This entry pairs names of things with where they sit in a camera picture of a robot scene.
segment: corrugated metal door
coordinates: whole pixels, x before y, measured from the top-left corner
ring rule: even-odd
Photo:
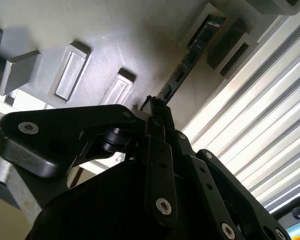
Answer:
[[[269,211],[300,195],[300,13],[276,23],[183,132]]]

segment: small black knob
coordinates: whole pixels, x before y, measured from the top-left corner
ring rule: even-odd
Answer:
[[[300,207],[295,207],[295,208],[292,210],[292,216],[293,216],[295,219],[300,219]]]

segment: black mechanical arm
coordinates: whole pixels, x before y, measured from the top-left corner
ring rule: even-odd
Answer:
[[[29,240],[288,240],[283,227],[208,150],[197,153],[170,109],[121,105],[15,112],[0,120],[0,197],[33,220]],[[68,189],[70,169],[125,160]]]

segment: silver bolt head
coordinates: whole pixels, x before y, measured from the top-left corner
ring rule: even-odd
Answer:
[[[184,135],[182,132],[179,132],[179,137],[182,139],[186,139],[186,135]]]
[[[222,232],[228,239],[234,240],[236,238],[234,230],[228,224],[222,223],[221,228]]]
[[[129,112],[127,112],[127,111],[124,111],[124,112],[123,112],[123,115],[124,115],[125,117],[127,117],[127,118],[131,118],[131,114],[130,114]]]
[[[213,159],[212,155],[210,154],[210,152],[205,152],[204,155],[208,158],[208,159]]]
[[[286,240],[285,235],[279,229],[276,229],[275,231],[282,240]]]
[[[155,206],[163,215],[169,216],[172,212],[170,203],[164,198],[158,198],[155,201]]]
[[[18,125],[18,129],[24,133],[24,134],[28,134],[28,135],[34,135],[37,134],[39,132],[39,127],[37,124],[30,122],[30,121],[24,121],[21,122]]]

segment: gray plastic panel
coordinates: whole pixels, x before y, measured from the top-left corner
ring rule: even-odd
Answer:
[[[247,0],[261,14],[296,15],[300,0]]]
[[[3,32],[0,30],[0,46]],[[0,55],[0,95],[4,96],[28,83],[35,63],[40,56],[38,51],[28,52],[12,58]]]

